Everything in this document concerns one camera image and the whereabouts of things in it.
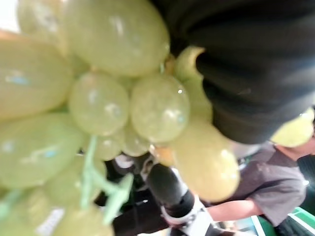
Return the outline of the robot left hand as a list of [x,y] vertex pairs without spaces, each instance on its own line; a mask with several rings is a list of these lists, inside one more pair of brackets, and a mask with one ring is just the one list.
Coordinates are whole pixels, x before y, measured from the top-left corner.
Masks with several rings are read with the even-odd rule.
[[315,153],[315,138],[285,147],[270,142],[313,106],[315,3],[312,0],[155,0],[171,52],[203,48],[196,68],[212,103],[212,123],[248,157],[228,199],[211,203],[215,221],[260,216],[278,228],[306,195],[297,161]]

